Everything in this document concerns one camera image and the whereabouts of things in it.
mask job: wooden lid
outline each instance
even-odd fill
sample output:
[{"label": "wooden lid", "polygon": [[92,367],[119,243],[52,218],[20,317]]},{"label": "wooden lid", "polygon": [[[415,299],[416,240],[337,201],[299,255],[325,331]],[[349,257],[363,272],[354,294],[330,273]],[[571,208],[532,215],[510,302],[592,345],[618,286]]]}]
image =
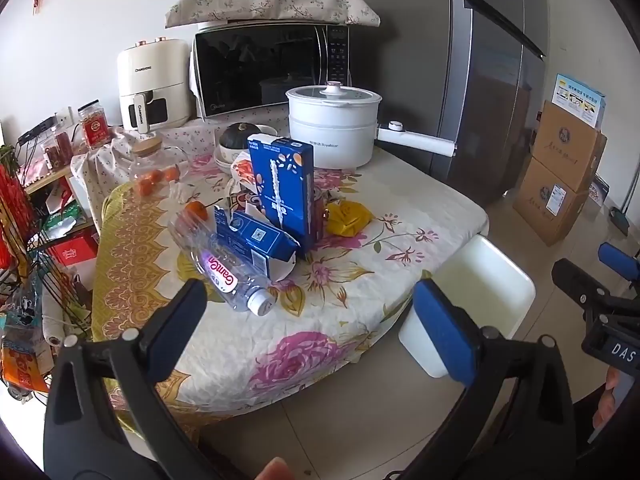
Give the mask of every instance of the wooden lid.
[{"label": "wooden lid", "polygon": [[131,152],[136,156],[149,156],[160,148],[162,148],[162,139],[160,137],[151,137],[150,139],[136,142]]}]

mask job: human hand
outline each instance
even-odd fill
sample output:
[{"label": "human hand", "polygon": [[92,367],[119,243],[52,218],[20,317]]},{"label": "human hand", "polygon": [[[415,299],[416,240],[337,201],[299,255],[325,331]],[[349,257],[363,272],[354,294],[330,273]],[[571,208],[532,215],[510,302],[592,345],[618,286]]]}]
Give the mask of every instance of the human hand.
[{"label": "human hand", "polygon": [[279,456],[271,460],[255,480],[296,480],[287,463]]},{"label": "human hand", "polygon": [[596,430],[607,422],[616,411],[616,399],[613,397],[613,389],[618,386],[619,382],[620,370],[610,366],[605,380],[605,392],[600,397],[598,411],[593,415],[593,427]]}]

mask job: microwave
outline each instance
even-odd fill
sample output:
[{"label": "microwave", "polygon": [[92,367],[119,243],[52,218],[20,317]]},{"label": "microwave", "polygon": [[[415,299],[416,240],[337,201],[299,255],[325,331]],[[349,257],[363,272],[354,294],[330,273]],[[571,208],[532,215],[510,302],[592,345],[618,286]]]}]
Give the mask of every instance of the microwave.
[{"label": "microwave", "polygon": [[283,104],[292,88],[350,84],[349,28],[282,20],[205,28],[193,63],[204,118]]}]

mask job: power outlet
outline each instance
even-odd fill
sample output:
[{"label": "power outlet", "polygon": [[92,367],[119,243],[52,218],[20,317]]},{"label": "power outlet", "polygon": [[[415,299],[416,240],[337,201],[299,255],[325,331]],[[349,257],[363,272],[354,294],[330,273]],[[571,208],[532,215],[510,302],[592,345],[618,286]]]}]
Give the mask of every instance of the power outlet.
[{"label": "power outlet", "polygon": [[56,119],[58,121],[58,126],[62,128],[73,126],[74,116],[71,112],[71,106],[67,106],[65,108],[62,108],[62,110],[57,111]]}]

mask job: white trash bin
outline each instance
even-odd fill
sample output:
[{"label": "white trash bin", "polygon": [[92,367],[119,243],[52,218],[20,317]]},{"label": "white trash bin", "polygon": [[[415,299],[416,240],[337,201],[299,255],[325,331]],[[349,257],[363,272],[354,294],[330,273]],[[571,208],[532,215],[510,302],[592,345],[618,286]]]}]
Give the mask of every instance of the white trash bin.
[{"label": "white trash bin", "polygon": [[[495,326],[511,339],[536,297],[536,287],[516,264],[482,235],[474,236],[433,275],[449,301],[466,310],[479,327]],[[447,369],[413,306],[400,342],[431,377]]]}]

